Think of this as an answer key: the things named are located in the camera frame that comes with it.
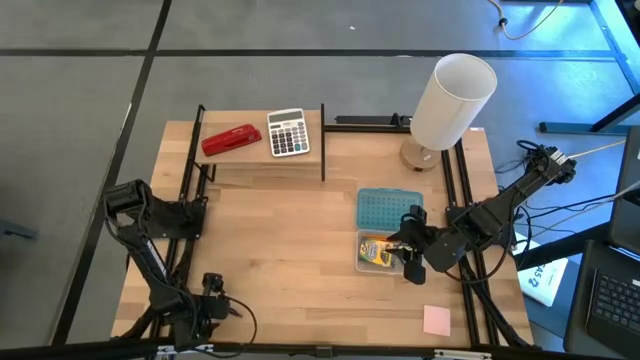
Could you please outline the red stapler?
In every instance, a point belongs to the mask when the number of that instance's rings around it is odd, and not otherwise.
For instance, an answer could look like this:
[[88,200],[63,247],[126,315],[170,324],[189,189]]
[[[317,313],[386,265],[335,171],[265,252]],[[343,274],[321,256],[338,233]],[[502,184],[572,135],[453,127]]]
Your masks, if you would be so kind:
[[201,141],[201,149],[204,155],[209,157],[255,143],[261,139],[261,133],[257,128],[245,124],[205,138]]

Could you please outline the silver frame bracket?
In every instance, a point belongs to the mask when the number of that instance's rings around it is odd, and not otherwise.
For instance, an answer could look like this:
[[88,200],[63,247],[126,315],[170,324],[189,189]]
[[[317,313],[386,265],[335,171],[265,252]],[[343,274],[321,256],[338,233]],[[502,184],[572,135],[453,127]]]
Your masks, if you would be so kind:
[[180,353],[212,352],[215,349],[213,344],[203,344],[192,347],[179,348],[174,345],[160,345],[157,347],[157,356],[177,355]]
[[493,360],[491,353],[453,350],[453,349],[435,349],[434,360]]

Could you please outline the yellow green crayon box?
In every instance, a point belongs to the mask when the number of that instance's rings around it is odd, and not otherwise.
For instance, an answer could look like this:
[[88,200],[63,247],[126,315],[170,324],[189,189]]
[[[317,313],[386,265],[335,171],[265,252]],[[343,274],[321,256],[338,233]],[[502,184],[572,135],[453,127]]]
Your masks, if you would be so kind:
[[359,240],[358,259],[379,268],[391,269],[398,265],[393,251],[396,244],[386,240],[364,237]]

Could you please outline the pink sticky note pad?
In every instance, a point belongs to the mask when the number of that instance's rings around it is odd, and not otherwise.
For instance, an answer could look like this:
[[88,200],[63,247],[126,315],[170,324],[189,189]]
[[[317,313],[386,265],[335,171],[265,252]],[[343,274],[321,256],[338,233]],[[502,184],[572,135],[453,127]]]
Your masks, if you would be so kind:
[[425,305],[423,307],[423,332],[448,337],[451,334],[450,309]]

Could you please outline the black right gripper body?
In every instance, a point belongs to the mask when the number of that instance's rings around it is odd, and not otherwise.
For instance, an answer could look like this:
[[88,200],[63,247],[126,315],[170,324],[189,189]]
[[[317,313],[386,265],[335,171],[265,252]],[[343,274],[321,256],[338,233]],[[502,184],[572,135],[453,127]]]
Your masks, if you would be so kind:
[[409,212],[403,215],[403,228],[412,227],[416,238],[414,244],[407,244],[415,252],[413,261],[405,261],[404,277],[416,285],[426,283],[426,268],[422,264],[425,260],[435,271],[442,272],[439,253],[435,247],[440,229],[426,225],[427,213],[419,205],[411,205]]

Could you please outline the white shade wooden base lamp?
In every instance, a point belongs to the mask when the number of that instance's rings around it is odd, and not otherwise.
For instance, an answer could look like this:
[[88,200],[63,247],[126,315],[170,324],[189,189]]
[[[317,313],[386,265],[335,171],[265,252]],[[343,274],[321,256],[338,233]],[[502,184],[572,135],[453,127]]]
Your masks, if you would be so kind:
[[400,159],[414,171],[436,166],[441,153],[453,147],[497,89],[494,69],[483,59],[464,53],[436,63],[409,125],[410,136]]

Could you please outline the black desk leg bar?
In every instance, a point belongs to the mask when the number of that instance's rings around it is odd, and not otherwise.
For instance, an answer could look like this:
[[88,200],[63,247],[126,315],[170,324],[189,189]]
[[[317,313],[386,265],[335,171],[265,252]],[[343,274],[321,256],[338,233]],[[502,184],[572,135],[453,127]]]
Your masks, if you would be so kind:
[[538,267],[561,258],[580,254],[586,248],[588,241],[606,242],[609,230],[610,224],[606,222],[560,240],[525,250],[514,257],[517,270]]

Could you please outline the white box blue print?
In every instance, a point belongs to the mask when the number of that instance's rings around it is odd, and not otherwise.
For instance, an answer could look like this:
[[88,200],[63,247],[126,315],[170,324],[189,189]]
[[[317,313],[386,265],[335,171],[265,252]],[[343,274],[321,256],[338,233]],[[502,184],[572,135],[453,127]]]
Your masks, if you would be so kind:
[[518,280],[522,292],[540,304],[551,307],[568,263],[567,258],[561,258],[547,264],[519,270]]

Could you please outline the black neighbouring desk frame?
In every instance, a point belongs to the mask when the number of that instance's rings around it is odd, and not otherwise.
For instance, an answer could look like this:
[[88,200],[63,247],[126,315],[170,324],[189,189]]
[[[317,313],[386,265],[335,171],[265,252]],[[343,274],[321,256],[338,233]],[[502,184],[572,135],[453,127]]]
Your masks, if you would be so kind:
[[[636,45],[640,48],[640,10],[635,8],[635,0],[613,0],[613,2],[623,19],[623,25],[631,33]],[[613,51],[614,59],[634,95],[593,124],[541,122],[539,124],[539,130],[541,133],[547,134],[625,136],[631,129],[631,125],[622,125],[622,122],[640,111],[640,80],[631,70],[615,35],[609,29],[608,23],[599,10],[596,0],[589,0],[587,4],[601,28],[601,32],[609,48]]]

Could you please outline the dark grey chair foot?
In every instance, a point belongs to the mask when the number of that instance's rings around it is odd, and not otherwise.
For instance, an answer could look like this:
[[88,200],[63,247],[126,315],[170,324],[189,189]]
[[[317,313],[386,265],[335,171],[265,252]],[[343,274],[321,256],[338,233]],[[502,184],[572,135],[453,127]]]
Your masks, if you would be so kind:
[[0,237],[4,235],[33,239],[37,236],[37,232],[22,225],[0,219]]

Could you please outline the white calculator grey keys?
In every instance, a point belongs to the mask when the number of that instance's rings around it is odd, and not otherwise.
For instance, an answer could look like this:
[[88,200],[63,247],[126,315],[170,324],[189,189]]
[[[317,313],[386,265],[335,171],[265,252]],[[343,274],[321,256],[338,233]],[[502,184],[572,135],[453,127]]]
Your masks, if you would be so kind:
[[271,153],[275,158],[310,152],[309,130],[304,110],[291,108],[267,114]]

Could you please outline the black laptop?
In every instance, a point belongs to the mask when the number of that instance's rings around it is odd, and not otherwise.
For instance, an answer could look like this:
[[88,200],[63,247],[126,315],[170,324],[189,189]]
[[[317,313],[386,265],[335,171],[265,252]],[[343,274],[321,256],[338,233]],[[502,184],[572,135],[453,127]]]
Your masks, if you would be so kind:
[[630,129],[604,234],[582,255],[564,350],[640,360],[640,126]]

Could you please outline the clear pencil case teal lid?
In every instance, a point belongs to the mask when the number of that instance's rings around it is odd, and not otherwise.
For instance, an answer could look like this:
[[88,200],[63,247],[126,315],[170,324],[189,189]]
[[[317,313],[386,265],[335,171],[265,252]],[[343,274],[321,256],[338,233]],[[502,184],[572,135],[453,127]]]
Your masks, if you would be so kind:
[[[411,205],[423,205],[423,195],[419,192],[390,188],[361,188],[357,193],[356,227],[359,230],[397,232],[401,217],[409,212]],[[356,232],[355,268],[362,273],[401,275],[404,261],[399,259],[395,268],[384,269],[366,264],[358,259],[360,236]]]

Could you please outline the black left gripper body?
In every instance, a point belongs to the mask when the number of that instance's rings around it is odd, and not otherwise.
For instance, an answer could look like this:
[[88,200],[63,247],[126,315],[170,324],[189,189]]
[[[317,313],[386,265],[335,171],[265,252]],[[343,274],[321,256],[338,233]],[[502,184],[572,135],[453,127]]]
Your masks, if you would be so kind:
[[223,277],[217,273],[205,273],[202,285],[202,295],[188,293],[186,316],[175,323],[176,347],[207,343],[224,314],[223,305],[228,304],[228,297],[223,289]]

